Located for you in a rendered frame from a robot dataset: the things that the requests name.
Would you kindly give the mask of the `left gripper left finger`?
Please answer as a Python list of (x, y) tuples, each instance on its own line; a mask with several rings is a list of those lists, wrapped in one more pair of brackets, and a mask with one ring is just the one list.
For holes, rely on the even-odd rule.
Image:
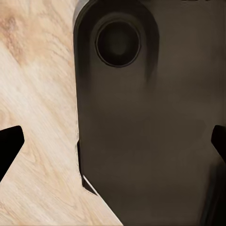
[(24, 144), (24, 134), (20, 125), (0, 130), (0, 181)]

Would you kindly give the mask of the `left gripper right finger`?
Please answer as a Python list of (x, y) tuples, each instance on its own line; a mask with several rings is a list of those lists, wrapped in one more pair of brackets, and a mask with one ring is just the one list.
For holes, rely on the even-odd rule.
[(226, 163), (226, 127), (215, 125), (211, 142)]

